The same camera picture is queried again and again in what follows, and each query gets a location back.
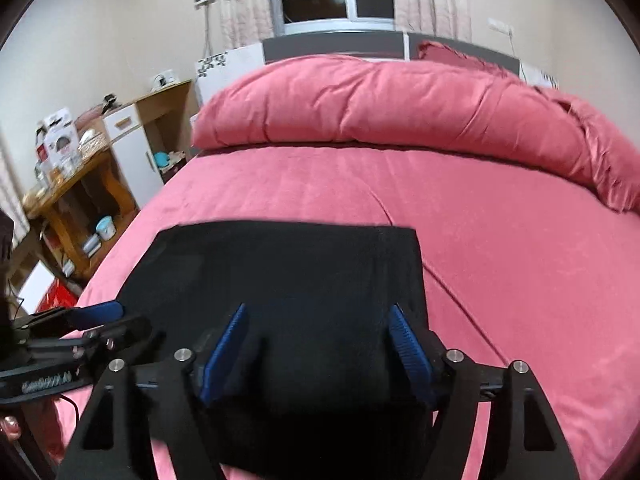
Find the pink ruffled pillow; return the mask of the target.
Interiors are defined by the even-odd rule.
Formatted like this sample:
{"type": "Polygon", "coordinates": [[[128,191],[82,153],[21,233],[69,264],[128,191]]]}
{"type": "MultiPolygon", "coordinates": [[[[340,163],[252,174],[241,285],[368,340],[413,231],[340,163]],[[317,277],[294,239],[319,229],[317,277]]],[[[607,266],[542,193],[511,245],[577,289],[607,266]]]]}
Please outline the pink ruffled pillow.
{"type": "Polygon", "coordinates": [[[434,62],[465,70],[479,70],[499,77],[515,77],[519,72],[512,72],[506,67],[477,58],[473,55],[462,53],[452,47],[437,41],[422,41],[418,47],[418,59],[434,62]]]}

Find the red cardboard box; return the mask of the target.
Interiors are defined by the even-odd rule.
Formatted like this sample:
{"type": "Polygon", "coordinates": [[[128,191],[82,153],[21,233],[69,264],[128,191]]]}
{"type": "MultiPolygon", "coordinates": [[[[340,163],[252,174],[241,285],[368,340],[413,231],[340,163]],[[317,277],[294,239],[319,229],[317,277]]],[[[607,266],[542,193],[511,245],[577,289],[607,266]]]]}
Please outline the red cardboard box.
{"type": "Polygon", "coordinates": [[[17,298],[21,309],[27,314],[58,307],[73,308],[78,300],[42,262],[38,262],[28,274],[18,290],[17,298]]]}

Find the black pants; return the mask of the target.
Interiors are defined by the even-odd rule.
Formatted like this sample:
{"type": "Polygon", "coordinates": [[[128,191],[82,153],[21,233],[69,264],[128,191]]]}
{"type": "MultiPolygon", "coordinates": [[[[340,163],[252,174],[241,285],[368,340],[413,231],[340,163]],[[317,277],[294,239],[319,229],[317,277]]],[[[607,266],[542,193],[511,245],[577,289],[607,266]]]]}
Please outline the black pants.
{"type": "Polygon", "coordinates": [[[247,307],[239,359],[210,407],[221,463],[265,479],[415,479],[431,415],[387,313],[426,318],[416,232],[221,221],[159,232],[118,293],[162,330],[160,356],[247,307]]]}

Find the wall power socket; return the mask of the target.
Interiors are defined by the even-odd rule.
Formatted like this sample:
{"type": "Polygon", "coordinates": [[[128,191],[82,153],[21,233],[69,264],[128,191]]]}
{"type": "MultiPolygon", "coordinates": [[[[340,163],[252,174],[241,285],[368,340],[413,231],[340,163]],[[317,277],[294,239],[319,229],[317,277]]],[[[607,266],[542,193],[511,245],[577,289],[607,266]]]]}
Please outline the wall power socket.
{"type": "Polygon", "coordinates": [[[491,30],[511,37],[513,35],[513,27],[506,24],[503,21],[496,20],[495,18],[488,18],[487,25],[491,30]]]}

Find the grey bed headboard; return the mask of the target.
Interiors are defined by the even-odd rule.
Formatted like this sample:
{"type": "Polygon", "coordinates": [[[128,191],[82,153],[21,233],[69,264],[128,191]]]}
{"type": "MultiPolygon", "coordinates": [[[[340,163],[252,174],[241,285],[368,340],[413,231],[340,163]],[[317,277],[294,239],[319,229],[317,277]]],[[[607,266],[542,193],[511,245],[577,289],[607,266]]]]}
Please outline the grey bed headboard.
{"type": "Polygon", "coordinates": [[[305,32],[266,39],[262,42],[265,63],[285,58],[316,54],[346,54],[356,58],[389,58],[390,60],[416,60],[419,44],[431,40],[446,44],[466,55],[476,56],[494,63],[516,76],[521,62],[511,55],[490,50],[476,44],[412,32],[389,30],[332,30],[332,32],[305,32]]]}

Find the brown wooden shelf table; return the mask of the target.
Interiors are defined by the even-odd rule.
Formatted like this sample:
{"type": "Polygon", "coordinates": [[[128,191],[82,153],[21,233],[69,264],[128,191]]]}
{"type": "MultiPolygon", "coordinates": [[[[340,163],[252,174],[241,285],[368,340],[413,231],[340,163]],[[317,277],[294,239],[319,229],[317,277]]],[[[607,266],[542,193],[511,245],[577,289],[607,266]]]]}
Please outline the brown wooden shelf table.
{"type": "Polygon", "coordinates": [[[112,152],[94,154],[68,179],[55,185],[26,209],[31,222],[50,226],[58,238],[55,255],[73,261],[73,278],[85,283],[92,278],[107,254],[126,231],[139,208],[119,179],[112,152]],[[84,246],[96,234],[96,225],[110,216],[115,235],[90,255],[84,246]]]}

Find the white cabinet wooden desk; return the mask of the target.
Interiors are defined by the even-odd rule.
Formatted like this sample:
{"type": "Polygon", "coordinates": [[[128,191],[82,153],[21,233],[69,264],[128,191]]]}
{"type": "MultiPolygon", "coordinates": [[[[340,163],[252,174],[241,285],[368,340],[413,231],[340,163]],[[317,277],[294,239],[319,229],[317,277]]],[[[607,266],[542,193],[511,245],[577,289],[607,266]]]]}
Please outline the white cabinet wooden desk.
{"type": "Polygon", "coordinates": [[[192,82],[186,80],[102,117],[118,169],[139,208],[192,158],[190,118],[197,110],[192,82]]]}

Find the pink folded duvet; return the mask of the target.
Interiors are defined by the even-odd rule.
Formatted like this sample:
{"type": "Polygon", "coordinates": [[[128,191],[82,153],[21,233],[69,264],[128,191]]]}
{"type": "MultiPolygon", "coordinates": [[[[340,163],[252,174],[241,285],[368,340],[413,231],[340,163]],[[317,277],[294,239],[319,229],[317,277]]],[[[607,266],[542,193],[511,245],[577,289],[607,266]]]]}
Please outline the pink folded duvet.
{"type": "Polygon", "coordinates": [[[639,152],[589,103],[508,74],[431,62],[313,55],[272,63],[215,93],[192,142],[363,143],[488,157],[590,188],[639,209],[639,152]]]}

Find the small teal white pot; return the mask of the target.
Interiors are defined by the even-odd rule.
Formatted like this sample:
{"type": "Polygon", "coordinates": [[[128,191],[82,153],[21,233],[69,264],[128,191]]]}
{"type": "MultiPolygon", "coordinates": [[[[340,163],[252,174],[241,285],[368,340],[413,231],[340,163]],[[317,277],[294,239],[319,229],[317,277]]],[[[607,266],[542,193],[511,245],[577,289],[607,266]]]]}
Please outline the small teal white pot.
{"type": "Polygon", "coordinates": [[[101,237],[101,240],[106,242],[107,240],[111,240],[117,233],[117,229],[115,226],[114,219],[111,216],[106,216],[102,218],[96,224],[96,234],[101,237]]]}

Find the white red product box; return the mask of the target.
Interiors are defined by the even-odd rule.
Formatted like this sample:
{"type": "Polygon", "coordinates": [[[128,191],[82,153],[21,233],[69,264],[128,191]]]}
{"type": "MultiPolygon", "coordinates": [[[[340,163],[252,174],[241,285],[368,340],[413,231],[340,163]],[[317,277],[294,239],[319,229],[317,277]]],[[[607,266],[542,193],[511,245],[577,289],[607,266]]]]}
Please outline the white red product box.
{"type": "Polygon", "coordinates": [[[49,177],[77,154],[79,138],[74,118],[66,107],[43,118],[36,128],[36,154],[41,171],[49,177]]]}

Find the pink bed sheet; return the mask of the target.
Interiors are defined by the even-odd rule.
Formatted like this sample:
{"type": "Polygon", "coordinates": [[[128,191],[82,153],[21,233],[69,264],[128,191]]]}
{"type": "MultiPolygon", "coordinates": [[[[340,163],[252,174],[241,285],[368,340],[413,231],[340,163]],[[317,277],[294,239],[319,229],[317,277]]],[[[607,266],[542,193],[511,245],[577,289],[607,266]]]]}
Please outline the pink bed sheet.
{"type": "Polygon", "coordinates": [[[189,162],[80,296],[113,299],[160,230],[221,219],[418,233],[427,315],[450,347],[533,369],[585,479],[639,457],[639,218],[523,167],[427,150],[268,146],[189,162]]]}

